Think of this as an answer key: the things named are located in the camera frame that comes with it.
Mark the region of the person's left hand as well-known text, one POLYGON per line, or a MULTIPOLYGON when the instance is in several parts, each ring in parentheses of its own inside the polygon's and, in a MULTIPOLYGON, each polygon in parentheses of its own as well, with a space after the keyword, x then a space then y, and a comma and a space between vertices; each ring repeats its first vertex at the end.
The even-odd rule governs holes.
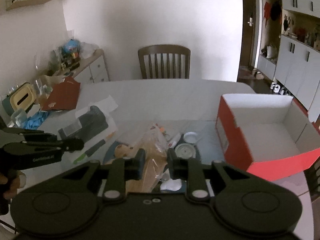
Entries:
POLYGON ((9 180, 1 174, 1 185, 5 186, 5 191, 2 193, 4 199, 10 200, 17 195, 17 190, 25 187, 27 182, 26 175, 22 171, 17 171, 17 175, 13 180, 9 180))

